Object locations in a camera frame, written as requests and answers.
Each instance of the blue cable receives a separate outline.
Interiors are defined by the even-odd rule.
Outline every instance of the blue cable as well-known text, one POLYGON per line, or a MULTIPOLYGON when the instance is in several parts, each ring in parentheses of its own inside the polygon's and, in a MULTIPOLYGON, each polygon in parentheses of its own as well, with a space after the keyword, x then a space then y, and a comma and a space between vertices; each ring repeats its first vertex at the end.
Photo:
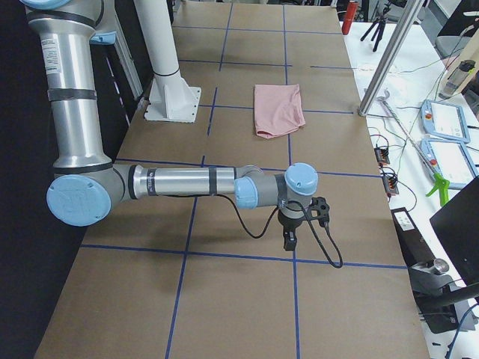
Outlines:
POLYGON ((449 359, 451 357, 451 354, 452 354, 452 349, 454 347, 454 344, 456 342, 456 339, 457 339, 457 336, 459 335, 459 332, 461 330, 461 327, 463 326, 463 323, 464 323, 464 320, 466 320, 466 317, 467 315, 475 308, 477 307, 479 304, 474 304, 472 307, 470 307, 463 315, 463 317, 461 318, 460 322, 459 322, 459 325, 457 326, 457 329, 456 329, 456 333, 454 335, 454 338, 452 339, 452 342, 451 344, 448 345, 448 352, 446 353, 446 356, 444 357, 445 359, 449 359))

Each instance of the blue joint cap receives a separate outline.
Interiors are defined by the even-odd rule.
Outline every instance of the blue joint cap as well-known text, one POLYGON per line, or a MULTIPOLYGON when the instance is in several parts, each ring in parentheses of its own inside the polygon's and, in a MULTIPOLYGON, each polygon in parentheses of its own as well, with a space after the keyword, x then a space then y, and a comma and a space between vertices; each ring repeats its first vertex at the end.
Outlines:
POLYGON ((110 196, 103 186, 78 174, 53 181, 46 193, 46 202, 56 218, 77 227, 104 219, 112 208, 110 196))
POLYGON ((238 208, 253 209, 257 207, 257 189, 250 177, 234 180, 234 195, 237 199, 238 208))
POLYGON ((117 40, 117 32, 104 32, 102 34, 95 34, 91 39, 92 45, 113 45, 117 40))
POLYGON ((24 5, 38 10, 54 10, 71 0, 20 0, 24 5))
POLYGON ((287 186, 295 193, 312 196, 317 190, 318 175, 314 168, 306 163, 291 165, 284 174, 287 186))

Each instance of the white label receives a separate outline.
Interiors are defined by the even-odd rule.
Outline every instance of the white label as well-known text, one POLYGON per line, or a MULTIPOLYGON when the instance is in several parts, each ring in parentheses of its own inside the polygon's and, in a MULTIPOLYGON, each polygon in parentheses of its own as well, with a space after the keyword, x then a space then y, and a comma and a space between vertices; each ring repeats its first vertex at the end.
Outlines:
POLYGON ((436 132, 442 133, 443 135, 464 137, 457 107, 433 102, 431 109, 433 110, 434 128, 436 132))
POLYGON ((396 212, 394 216, 396 216, 397 223, 399 223, 403 231, 406 232, 407 230, 415 229, 414 224, 412 224, 411 220, 405 212, 396 212))
POLYGON ((61 73, 58 44, 56 39, 42 40, 43 60, 45 61, 46 74, 61 73))
POLYGON ((431 148, 442 176, 452 183, 467 184, 474 179, 458 144, 433 141, 431 148))

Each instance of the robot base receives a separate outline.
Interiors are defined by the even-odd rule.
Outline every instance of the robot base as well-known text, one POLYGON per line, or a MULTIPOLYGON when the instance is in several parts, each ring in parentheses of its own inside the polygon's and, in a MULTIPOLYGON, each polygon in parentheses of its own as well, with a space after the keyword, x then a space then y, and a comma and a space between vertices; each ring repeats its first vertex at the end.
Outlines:
POLYGON ((181 79, 184 100, 179 102, 177 94, 172 93, 167 85, 161 87, 160 93, 156 76, 153 79, 153 85, 150 93, 150 104, 144 114, 144 118, 149 121, 168 121, 194 123, 198 105, 200 103, 201 88, 192 88, 187 85, 185 80, 181 79))

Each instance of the red can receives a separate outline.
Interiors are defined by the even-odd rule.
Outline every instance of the red can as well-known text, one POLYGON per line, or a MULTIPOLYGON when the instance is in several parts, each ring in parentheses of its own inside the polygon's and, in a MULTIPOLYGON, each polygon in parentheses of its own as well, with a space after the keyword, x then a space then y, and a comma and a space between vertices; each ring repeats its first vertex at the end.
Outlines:
POLYGON ((347 5, 346 15, 344 16, 343 21, 343 35, 348 35, 351 29, 351 24, 353 23, 354 16, 356 15, 356 11, 358 10, 358 2, 351 0, 350 3, 347 5))

